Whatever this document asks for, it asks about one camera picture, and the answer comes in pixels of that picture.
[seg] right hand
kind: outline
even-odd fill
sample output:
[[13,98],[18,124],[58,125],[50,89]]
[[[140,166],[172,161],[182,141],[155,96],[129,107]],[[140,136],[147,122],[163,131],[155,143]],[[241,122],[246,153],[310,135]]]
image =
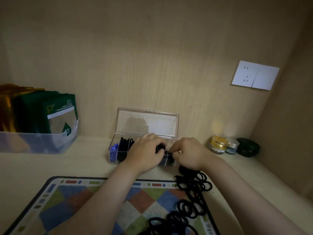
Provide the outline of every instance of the right hand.
[[181,165],[197,171],[202,170],[208,160],[216,157],[195,138],[178,140],[173,144],[169,152],[173,153],[173,158]]

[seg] clear plastic organizer box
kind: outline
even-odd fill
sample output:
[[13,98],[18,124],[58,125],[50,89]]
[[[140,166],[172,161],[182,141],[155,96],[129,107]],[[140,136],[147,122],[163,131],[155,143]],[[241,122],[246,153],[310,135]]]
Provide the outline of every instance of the clear plastic organizer box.
[[[167,142],[165,154],[158,166],[175,166],[170,147],[177,141],[178,114],[155,112],[152,110],[136,110],[119,108],[117,112],[115,132],[109,146],[109,163],[119,164],[127,157],[127,152],[135,142],[146,133],[155,133]],[[164,148],[159,145],[156,152]]]
[[67,136],[50,133],[10,133],[0,132],[1,153],[63,154],[77,138],[78,121]]

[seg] jar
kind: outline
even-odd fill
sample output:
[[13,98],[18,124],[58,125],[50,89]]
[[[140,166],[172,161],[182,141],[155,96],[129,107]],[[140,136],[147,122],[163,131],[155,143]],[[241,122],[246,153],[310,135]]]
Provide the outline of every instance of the jar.
[[225,152],[228,145],[228,141],[220,136],[212,136],[211,143],[208,148],[211,152],[221,155]]
[[228,141],[228,145],[225,152],[230,155],[235,154],[240,143],[234,138],[226,138],[226,140]]

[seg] colorful mat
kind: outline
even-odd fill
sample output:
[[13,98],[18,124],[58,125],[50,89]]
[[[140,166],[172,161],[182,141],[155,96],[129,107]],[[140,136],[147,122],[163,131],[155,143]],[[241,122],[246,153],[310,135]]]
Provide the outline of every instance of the colorful mat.
[[[105,180],[50,178],[4,235],[55,235]],[[112,234],[135,235],[146,230],[150,218],[165,218],[176,209],[176,202],[181,199],[189,200],[184,191],[177,189],[175,181],[136,180],[122,205]],[[188,220],[199,235],[219,234],[208,208],[205,216]]]

